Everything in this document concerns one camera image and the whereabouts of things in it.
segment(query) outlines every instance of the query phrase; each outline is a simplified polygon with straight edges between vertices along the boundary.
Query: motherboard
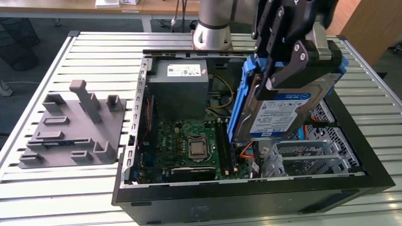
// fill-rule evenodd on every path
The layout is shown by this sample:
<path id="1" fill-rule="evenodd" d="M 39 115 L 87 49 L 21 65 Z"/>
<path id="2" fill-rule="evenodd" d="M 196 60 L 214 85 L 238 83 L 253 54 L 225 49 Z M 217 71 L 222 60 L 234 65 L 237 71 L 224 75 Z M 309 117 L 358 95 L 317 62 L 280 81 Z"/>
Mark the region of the motherboard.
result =
<path id="1" fill-rule="evenodd" d="M 158 145 L 143 155 L 145 183 L 249 178 L 245 159 L 237 158 L 221 121 L 162 121 Z"/>

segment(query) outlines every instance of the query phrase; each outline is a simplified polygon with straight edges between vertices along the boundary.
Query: power supply label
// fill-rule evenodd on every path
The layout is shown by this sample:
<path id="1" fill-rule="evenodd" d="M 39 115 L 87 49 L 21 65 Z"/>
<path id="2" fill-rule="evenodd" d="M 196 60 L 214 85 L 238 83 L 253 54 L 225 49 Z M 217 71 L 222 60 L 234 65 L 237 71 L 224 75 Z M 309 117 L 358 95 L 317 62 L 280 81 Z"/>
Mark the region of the power supply label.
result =
<path id="1" fill-rule="evenodd" d="M 273 100 L 265 100 L 250 135 L 253 137 L 281 136 L 297 119 L 297 108 L 308 103 L 310 97 L 310 93 L 278 93 Z"/>
<path id="2" fill-rule="evenodd" d="M 202 75 L 201 72 L 202 72 L 201 65 L 169 65 L 169 77 L 201 76 Z"/>

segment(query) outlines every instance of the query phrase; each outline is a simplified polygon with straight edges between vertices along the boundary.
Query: green circuit board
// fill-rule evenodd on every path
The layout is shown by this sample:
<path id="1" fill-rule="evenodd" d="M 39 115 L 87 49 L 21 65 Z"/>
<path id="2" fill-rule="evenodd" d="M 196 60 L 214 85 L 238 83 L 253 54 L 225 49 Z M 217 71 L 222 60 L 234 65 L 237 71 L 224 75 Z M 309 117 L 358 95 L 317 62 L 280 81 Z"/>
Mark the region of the green circuit board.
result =
<path id="1" fill-rule="evenodd" d="M 209 154 L 204 159 L 192 159 L 190 143 L 202 140 L 206 143 Z M 179 122 L 163 121 L 158 130 L 158 150 L 155 153 L 155 168 L 177 167 L 216 167 L 216 180 L 249 177 L 249 166 L 237 165 L 237 172 L 226 175 L 221 171 L 220 150 L 217 145 L 216 121 L 188 120 Z M 154 183 L 161 183 L 161 176 L 155 176 Z"/>

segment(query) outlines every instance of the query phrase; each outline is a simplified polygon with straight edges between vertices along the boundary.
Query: cable connector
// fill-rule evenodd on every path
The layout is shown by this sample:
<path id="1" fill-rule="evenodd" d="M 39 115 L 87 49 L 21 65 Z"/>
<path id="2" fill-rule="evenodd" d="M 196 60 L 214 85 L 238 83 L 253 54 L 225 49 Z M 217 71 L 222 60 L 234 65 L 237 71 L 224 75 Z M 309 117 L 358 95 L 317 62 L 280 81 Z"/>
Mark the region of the cable connector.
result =
<path id="1" fill-rule="evenodd" d="M 175 24 L 177 24 L 177 18 L 173 18 L 173 19 L 171 19 L 171 22 L 170 22 L 170 25 L 171 25 L 171 26 L 175 26 Z"/>

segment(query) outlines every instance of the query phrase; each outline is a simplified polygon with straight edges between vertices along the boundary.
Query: gray power supply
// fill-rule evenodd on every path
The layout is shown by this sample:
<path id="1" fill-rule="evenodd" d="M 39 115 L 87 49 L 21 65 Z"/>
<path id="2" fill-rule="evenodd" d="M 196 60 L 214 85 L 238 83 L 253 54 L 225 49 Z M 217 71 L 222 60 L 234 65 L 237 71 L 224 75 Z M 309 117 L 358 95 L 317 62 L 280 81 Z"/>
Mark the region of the gray power supply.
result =
<path id="1" fill-rule="evenodd" d="M 149 85 L 163 121 L 202 119 L 209 93 L 206 60 L 161 60 Z"/>

